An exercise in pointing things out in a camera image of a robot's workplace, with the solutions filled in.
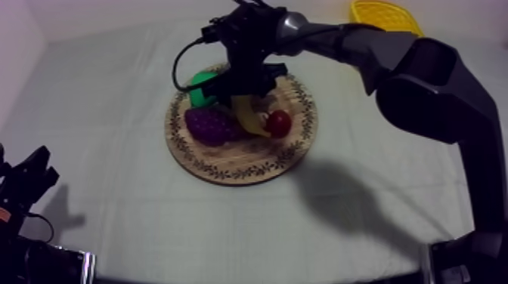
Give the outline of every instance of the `toy fruit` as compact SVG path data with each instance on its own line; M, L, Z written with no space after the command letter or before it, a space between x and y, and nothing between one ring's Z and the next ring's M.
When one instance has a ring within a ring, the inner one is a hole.
M217 76L216 73L212 72L199 72L192 78L192 85L199 84L206 80L210 80L211 78ZM192 107L207 107L213 105L217 98L215 96L205 97L203 95L203 90L198 88L196 90L192 90L189 92L190 104Z
M231 106L238 122L249 133L270 137L271 134L263 129L261 119L252 110L250 99L249 95L231 97Z
M190 134L207 146L217 147L250 136L236 119L215 107L189 109L184 117Z
M271 133L273 138L286 137L291 130L291 117L283 110L275 110L266 119L265 130Z

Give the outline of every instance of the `decorative border pattern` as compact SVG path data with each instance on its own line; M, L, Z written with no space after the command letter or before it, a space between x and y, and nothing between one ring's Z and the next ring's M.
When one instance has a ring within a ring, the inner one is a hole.
M208 71L216 73L222 73L227 68L227 65L217 66L208 68ZM208 164L205 160L199 159L193 153L193 150L189 147L188 142L180 135L181 120L182 117L178 112L180 109L181 102L186 98L187 93L178 92L175 95L175 99L169 108L169 127L171 133L171 142L176 146L176 150L183 153L183 157L186 161L191 162L193 167L202 174L209 176L215 180L224 181L226 179L245 179L251 176L262 176L273 170L280 168L286 168L288 164L293 164L293 159L296 154L303 151L303 141L307 141L313 138L313 126L317 121L314 113L314 101L311 96L307 94L305 87L296 80L296 77L292 74L287 75L287 79L291 81L291 87L296 93L298 102L304 106L303 120L302 120L302 132L300 133L301 140L297 140L290 144L289 147L282 149L273 162L264 162L260 165L253 165L245 169L237 169L235 171L222 171L215 165Z

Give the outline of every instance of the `purple grapes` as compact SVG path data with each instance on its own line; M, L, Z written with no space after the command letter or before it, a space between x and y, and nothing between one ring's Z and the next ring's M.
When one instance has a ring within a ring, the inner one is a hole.
M189 109L185 111L184 117L187 129L194 139L210 147L249 137L249 133L236 119L214 107Z

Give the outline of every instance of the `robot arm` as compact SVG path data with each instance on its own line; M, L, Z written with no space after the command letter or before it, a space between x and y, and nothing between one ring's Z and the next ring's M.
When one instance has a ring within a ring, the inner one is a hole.
M365 91L377 90L378 107L393 125L458 143L475 228L503 232L508 220L506 175L497 108L457 50L409 32L308 23L298 13L281 20L277 36L282 45L292 42L278 54L295 56L306 50L357 67Z
M221 42L229 70L200 85L220 95L264 96L275 86L265 58L310 51L355 66L367 94L376 91L381 113L405 131L448 144L458 143L469 188L475 230L433 245L433 271L467 264L472 283L508 279L506 169L499 115L488 92L464 66L457 50L409 32L386 32L357 23L309 23L302 14L272 8L262 0L235 0L240 7L203 28L205 43Z

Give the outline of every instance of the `black cable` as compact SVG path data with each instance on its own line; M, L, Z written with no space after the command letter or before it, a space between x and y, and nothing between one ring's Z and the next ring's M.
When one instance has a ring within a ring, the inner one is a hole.
M173 70L171 73L171 77L173 79L173 85L175 85L175 88L181 92L188 93L189 91L196 90L198 88L202 88L204 85L208 85L212 81L215 81L214 78L218 78L218 76L217 76L217 77L211 78L210 80L206 80L204 82L201 82L201 83L198 83L195 85L191 85L191 86L186 86L186 87L182 87L180 84L178 84L178 80L176 79L176 70L178 68L178 62L180 61L181 56L184 55L184 53L187 52L189 49L191 49L193 46L199 45L202 43L204 43L203 38L196 39L195 41L188 44L184 49L182 49L180 51L180 53L178 53L178 55L175 58L175 62L173 63Z
M46 222L46 224L48 224L49 229L51 231L51 235L50 235L49 239L47 241L45 241L45 243L49 243L50 241L53 240L53 238L54 238L54 228L53 228L53 225L51 224L51 222L46 217L44 217L44 216L42 216L40 214L31 213L31 212L26 213L26 216L28 218L39 218L39 219L43 220L44 222Z

